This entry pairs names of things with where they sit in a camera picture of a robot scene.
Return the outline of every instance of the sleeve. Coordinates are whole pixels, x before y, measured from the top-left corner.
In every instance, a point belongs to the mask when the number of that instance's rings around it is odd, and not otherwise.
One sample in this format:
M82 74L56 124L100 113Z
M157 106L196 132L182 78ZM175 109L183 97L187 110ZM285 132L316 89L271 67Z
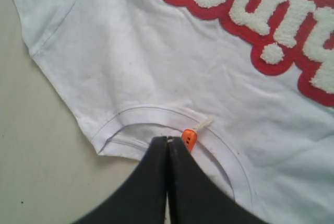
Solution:
M31 56L57 30L75 0L14 0Z

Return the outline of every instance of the fabric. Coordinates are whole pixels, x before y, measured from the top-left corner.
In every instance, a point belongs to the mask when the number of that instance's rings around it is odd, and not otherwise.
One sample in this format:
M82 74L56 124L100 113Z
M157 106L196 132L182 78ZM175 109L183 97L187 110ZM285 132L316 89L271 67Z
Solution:
M192 154L222 191L270 223L334 223L334 0L14 2L98 154L140 160L212 115Z

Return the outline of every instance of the black object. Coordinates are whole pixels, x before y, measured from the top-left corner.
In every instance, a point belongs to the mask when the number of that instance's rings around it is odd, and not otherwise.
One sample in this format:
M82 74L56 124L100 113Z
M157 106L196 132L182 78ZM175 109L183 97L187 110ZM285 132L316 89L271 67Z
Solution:
M266 224L226 196L202 172L179 137L155 137L125 183L74 224Z

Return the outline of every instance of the table surface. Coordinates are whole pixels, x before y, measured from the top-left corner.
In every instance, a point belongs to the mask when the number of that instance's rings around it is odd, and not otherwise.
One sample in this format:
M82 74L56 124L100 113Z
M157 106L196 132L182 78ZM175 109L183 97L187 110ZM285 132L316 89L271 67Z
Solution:
M12 0L0 0L0 223L70 223L137 162L99 157L29 57Z

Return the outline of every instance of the t-shirt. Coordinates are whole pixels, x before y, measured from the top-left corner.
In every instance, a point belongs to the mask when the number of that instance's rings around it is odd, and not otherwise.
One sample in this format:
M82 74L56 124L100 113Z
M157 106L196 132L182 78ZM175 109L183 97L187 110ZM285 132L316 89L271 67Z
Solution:
M140 160L210 116L192 155L223 192L273 224L334 223L334 0L14 2L98 154Z

